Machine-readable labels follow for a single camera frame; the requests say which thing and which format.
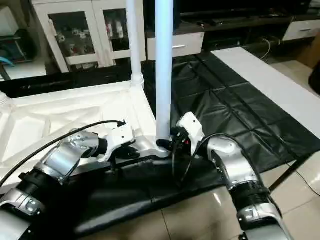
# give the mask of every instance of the silver metal bracket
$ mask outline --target silver metal bracket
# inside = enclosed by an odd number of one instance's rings
[[[255,171],[232,139],[225,136],[210,138],[207,155],[222,174],[229,191],[246,182],[258,182]]]
[[[283,230],[286,238],[268,238],[268,239],[294,240],[289,230],[287,229],[282,217],[280,216],[276,206],[272,203],[262,203],[262,204],[248,206],[237,213],[237,218],[239,222],[244,222],[246,224],[250,224],[261,219],[273,218],[276,220],[280,228]]]
[[[10,189],[1,198],[0,207],[6,204],[14,206],[29,216],[39,215],[46,209],[40,201],[16,188]]]
[[[81,131],[62,140],[34,168],[64,184],[78,166],[84,153],[93,154],[98,147],[97,134]]]

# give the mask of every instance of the black mat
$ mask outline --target black mat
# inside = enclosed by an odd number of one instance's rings
[[[143,71],[145,93],[155,111],[154,63],[143,64]],[[10,97],[20,97],[113,83],[118,76],[127,78],[128,69],[111,67],[91,73],[62,74],[60,78],[68,84],[61,83],[56,88],[50,85],[54,83],[51,76],[51,80],[36,78],[39,87],[33,90],[26,88],[35,81],[32,79],[17,82],[20,91],[13,89],[12,83],[0,84],[0,90]],[[184,113],[194,112],[205,134],[227,133],[236,137],[260,172],[300,161],[320,149],[318,138],[210,53],[175,58],[172,78],[172,125]],[[181,161],[177,172],[185,166],[186,162]],[[63,231],[69,232],[70,239],[86,236],[213,190],[222,183],[213,166],[203,160],[193,162],[182,188],[174,184],[170,159],[139,159],[124,163],[121,168],[118,176],[104,169],[74,178],[66,196],[51,213],[52,224],[59,225],[52,237]]]

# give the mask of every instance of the black leather mat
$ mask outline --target black leather mat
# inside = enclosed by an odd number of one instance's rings
[[[155,111],[154,63],[144,65],[145,91]],[[212,54],[176,58],[173,63],[172,125],[192,111],[206,135],[227,133],[248,150],[260,172],[308,158],[320,140]],[[178,166],[182,172],[186,162]],[[221,185],[217,171],[194,161],[185,186],[171,176],[171,161],[142,160],[126,166],[118,179],[101,173],[86,195],[74,233],[84,236],[156,211]]]

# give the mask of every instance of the tile floor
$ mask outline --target tile floor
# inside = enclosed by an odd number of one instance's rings
[[[297,61],[272,66],[316,94],[308,86],[310,68]],[[263,173],[266,186],[270,186],[286,169],[288,166],[283,165]],[[320,153],[314,154],[298,172],[320,193]],[[294,173],[272,196],[295,240],[320,239],[320,197],[301,176]],[[237,240],[241,233],[231,197],[222,187],[83,240]]]

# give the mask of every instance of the white pole base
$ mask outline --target white pole base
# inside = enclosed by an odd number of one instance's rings
[[[157,146],[155,136],[136,136],[135,143],[131,147],[138,149],[140,158],[156,156],[163,159],[170,155],[169,151]]]
[[[142,88],[145,88],[145,78],[142,73],[140,74],[132,74],[131,80],[130,80],[131,87],[137,87],[142,86]]]

